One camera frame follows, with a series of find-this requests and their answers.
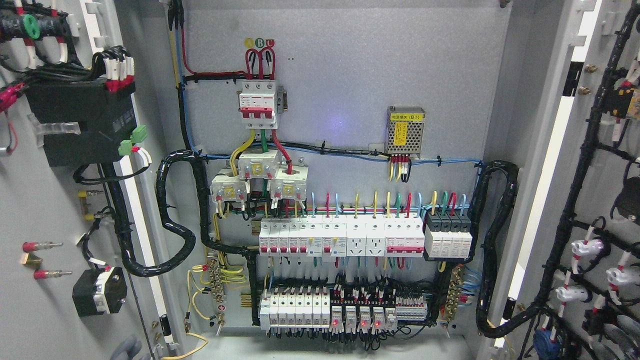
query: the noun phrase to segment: open cabinet door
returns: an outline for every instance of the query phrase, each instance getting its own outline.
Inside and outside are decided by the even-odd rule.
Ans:
[[[630,6],[637,6],[635,1],[603,1],[599,6],[586,59],[578,68],[582,75],[575,98],[562,100],[570,113],[559,111],[546,152],[547,169],[543,168],[541,183],[549,183],[552,177],[548,193],[542,189],[541,201],[532,209],[540,211],[540,222],[525,240],[535,240],[519,254],[518,261],[526,264],[522,287],[510,294],[526,307],[534,299],[544,305],[547,290],[550,307],[540,319],[536,316],[531,320],[528,332],[523,326],[510,335],[511,343],[517,345],[516,354],[525,337],[528,342],[523,349],[533,341],[538,353],[560,349],[564,358],[574,358],[582,348],[581,359],[596,353],[604,356],[608,350],[603,347],[624,358],[620,349],[634,352],[634,343],[639,341],[633,337],[625,341],[626,337],[603,328],[603,323],[616,324],[618,315],[637,321],[639,313],[633,299],[640,291],[630,277],[636,273],[639,255],[635,248],[639,228],[632,221],[639,198],[629,182],[623,187],[625,168],[629,177],[637,176],[640,151],[640,127],[636,115],[627,111],[633,110],[633,106],[629,108],[630,95],[637,86],[637,78],[627,70],[637,67],[638,12],[629,12]],[[623,83],[629,74],[630,84]],[[539,284],[545,289],[541,293]],[[545,313],[551,322],[546,321]],[[589,344],[598,342],[601,336],[602,343],[593,345],[592,350]]]

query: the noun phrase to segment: yellow label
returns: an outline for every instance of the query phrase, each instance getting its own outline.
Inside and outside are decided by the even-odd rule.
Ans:
[[[252,164],[251,171],[256,176],[262,175],[262,164],[261,163]]]
[[[424,115],[422,113],[393,113],[391,114],[391,121],[423,121]]]
[[[394,145],[406,145],[406,132],[409,124],[406,121],[396,122],[396,133],[394,135]]]

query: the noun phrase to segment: black wire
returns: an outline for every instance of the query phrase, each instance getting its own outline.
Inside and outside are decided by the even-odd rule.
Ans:
[[[625,138],[625,134],[627,133],[627,128],[629,127],[629,122],[631,121],[631,119],[627,119],[625,120],[625,125],[622,127],[622,132],[620,133],[620,139],[618,139],[617,142],[613,143],[613,147],[615,149],[617,149],[618,147],[620,147],[620,144],[622,143],[622,139]]]
[[[74,171],[73,178],[76,183],[91,186],[91,185],[100,185],[104,183],[118,182],[121,180],[130,179],[134,176],[138,176],[142,174],[144,171],[146,171],[149,168],[149,165],[147,165],[146,167],[141,167],[140,169],[138,169],[138,171],[134,172],[133,174],[124,175],[124,176],[109,176],[109,177],[101,176],[93,179],[82,176],[82,174],[88,167],[89,165],[82,165],[79,168],[77,168],[76,171]]]

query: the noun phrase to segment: white circuit breaker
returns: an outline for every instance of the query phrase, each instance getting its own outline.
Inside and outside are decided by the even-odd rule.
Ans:
[[[242,123],[247,129],[278,128],[278,83],[276,81],[243,81],[238,98]]]

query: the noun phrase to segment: red wire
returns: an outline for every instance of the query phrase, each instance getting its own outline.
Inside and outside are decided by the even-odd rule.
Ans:
[[[13,146],[13,149],[7,149],[7,151],[6,151],[7,154],[11,155],[18,148],[18,133],[15,132],[15,128],[13,127],[13,123],[10,122],[10,121],[9,121],[9,129],[13,133],[13,137],[15,139],[15,145]]]
[[[329,217],[329,193],[326,193],[326,217]]]
[[[267,46],[265,48],[263,48],[262,50],[260,50],[259,54],[260,54],[260,68],[259,70],[262,70],[262,78],[264,78],[264,69],[262,68],[262,53],[264,53],[265,51],[271,51],[271,73],[269,74],[269,79],[274,80],[276,78],[276,52],[273,50],[273,48],[271,46]]]
[[[271,130],[271,139],[273,140],[273,143],[276,145],[278,150],[280,150],[280,152],[282,153],[282,156],[284,156],[285,160],[287,160],[287,174],[291,175],[291,173],[293,172],[293,165],[291,164],[291,157],[289,156],[289,153],[287,153],[287,151],[284,149],[284,147],[282,146],[282,144],[278,140],[278,136],[276,135],[275,129]]]
[[[449,197],[449,202],[447,203],[447,206],[451,205],[451,201],[453,200],[453,206],[451,206],[451,216],[456,214],[456,193],[452,192],[451,196]]]
[[[409,212],[411,211],[411,193],[406,197],[406,217],[409,218]]]
[[[245,74],[244,71],[223,71],[223,72],[196,72],[191,70],[189,64],[187,63],[187,51],[185,46],[185,36],[184,36],[184,28],[180,28],[180,36],[182,37],[182,63],[184,64],[184,68],[187,69],[188,72],[193,75],[209,75],[209,76],[217,76],[217,75],[236,75],[236,74]]]

